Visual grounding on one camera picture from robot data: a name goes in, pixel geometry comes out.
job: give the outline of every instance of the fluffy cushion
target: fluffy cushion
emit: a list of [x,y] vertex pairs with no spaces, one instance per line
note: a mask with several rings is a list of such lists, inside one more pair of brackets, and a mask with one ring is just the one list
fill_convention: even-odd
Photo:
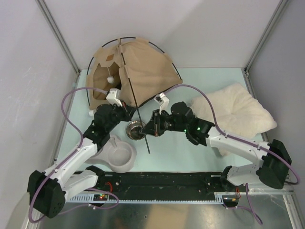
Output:
[[[207,97],[215,110],[218,125],[224,130],[253,138],[277,126],[270,113],[239,83],[209,93]],[[210,106],[203,96],[194,98],[191,108],[197,117],[214,122]],[[219,151],[223,156],[230,154],[225,149]]]

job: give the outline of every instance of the gray bowl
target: gray bowl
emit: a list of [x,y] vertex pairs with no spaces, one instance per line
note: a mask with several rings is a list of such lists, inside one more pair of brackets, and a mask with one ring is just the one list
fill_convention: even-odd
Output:
[[142,128],[140,121],[133,121],[128,124],[126,128],[126,134],[131,140],[141,140],[145,137],[145,134],[140,134],[139,131]]

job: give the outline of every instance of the metal floor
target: metal floor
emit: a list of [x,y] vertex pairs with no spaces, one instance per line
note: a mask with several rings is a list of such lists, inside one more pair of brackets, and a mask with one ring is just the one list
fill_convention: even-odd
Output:
[[[242,209],[226,210],[212,204],[119,204],[109,210],[78,208],[45,219],[40,229],[292,229],[282,195],[254,195],[251,200],[263,220]],[[240,206],[248,206],[245,195]],[[63,210],[76,206],[66,204]]]

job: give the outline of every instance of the cat tent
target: cat tent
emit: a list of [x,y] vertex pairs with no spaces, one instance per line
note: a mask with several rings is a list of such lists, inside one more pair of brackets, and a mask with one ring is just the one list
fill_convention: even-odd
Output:
[[[120,99],[135,107],[135,99],[141,106],[156,94],[182,83],[171,58],[151,44],[141,38],[127,42],[118,39],[116,45],[101,47],[93,56],[95,62],[87,75],[86,86],[106,91],[118,88],[121,90]],[[105,94],[94,90],[88,93],[90,109],[107,103]]]

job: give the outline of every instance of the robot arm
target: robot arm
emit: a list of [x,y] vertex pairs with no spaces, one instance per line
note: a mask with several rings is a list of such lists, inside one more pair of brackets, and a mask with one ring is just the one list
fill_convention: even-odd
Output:
[[[161,100],[156,99],[160,105],[164,104],[162,100],[162,98]],[[288,167],[273,155],[260,149],[263,147],[271,150],[291,164],[291,158],[282,142],[274,140],[272,143],[255,143],[251,139],[226,131],[223,135],[214,123],[197,118],[184,102],[174,104],[171,107],[172,114],[168,114],[163,109],[165,108],[161,107],[153,111],[150,121],[142,129],[143,134],[161,136],[166,130],[185,132],[186,138],[194,145],[227,149],[253,163],[241,167],[225,168],[221,181],[227,190],[232,190],[235,186],[244,183],[259,183],[259,181],[272,188],[283,188]]]
[[32,201],[39,185],[52,174],[43,185],[34,203],[34,208],[42,214],[49,218],[55,217],[63,208],[66,200],[102,181],[103,171],[95,166],[86,168],[78,175],[74,175],[74,172],[91,156],[102,150],[110,139],[110,131],[120,121],[131,120],[135,108],[127,106],[118,97],[119,90],[111,89],[107,95],[110,104],[103,104],[97,108],[94,120],[83,134],[81,146],[77,144],[65,158],[44,172],[36,170],[30,175],[28,192]]

